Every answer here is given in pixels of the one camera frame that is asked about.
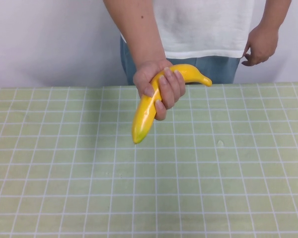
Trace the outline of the person's left hand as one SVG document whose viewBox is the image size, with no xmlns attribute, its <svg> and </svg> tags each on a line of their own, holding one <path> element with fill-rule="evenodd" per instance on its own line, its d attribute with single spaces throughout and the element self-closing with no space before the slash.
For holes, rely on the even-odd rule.
<svg viewBox="0 0 298 238">
<path fill-rule="evenodd" d="M 248 35 L 248 40 L 243 53 L 244 66 L 255 66 L 267 61 L 278 45 L 279 29 L 262 24 L 256 26 Z"/>
</svg>

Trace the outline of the person's right hand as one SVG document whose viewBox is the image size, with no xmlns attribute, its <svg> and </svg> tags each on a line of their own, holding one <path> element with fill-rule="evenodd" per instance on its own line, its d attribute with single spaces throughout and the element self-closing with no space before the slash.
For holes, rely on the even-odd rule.
<svg viewBox="0 0 298 238">
<path fill-rule="evenodd" d="M 167 110 L 171 109 L 185 94 L 185 82 L 182 75 L 178 71 L 171 71 L 170 66 L 172 63 L 167 59 L 146 60 L 136 63 L 133 82 L 140 96 L 153 96 L 154 89 L 150 82 L 156 74 L 163 71 L 163 76 L 158 81 L 161 100 L 155 102 L 156 120 L 164 120 Z"/>
</svg>

